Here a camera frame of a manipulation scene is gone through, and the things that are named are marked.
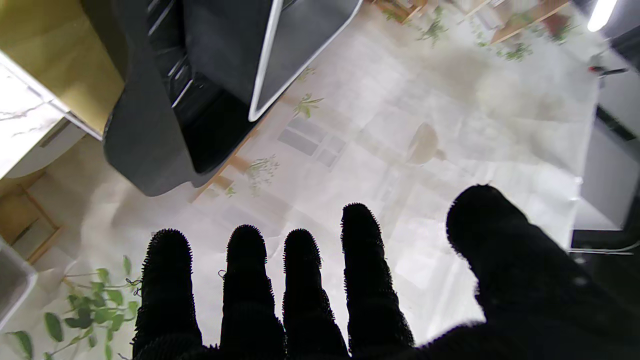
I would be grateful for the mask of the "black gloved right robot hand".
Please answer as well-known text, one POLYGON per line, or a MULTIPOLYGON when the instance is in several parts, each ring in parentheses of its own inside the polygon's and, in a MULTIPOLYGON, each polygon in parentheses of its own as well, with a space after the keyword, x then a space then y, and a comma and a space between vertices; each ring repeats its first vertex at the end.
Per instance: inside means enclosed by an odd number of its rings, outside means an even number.
POLYGON ((227 244, 221 338, 206 346, 195 313, 192 251, 173 228, 157 231, 142 264, 135 360, 637 360, 639 316, 598 285, 493 186, 468 187, 446 216, 451 248, 477 280, 484 321, 416 345, 400 310, 380 226, 363 203, 342 212, 348 340, 322 286, 313 235, 283 247, 282 319, 258 228, 227 244))

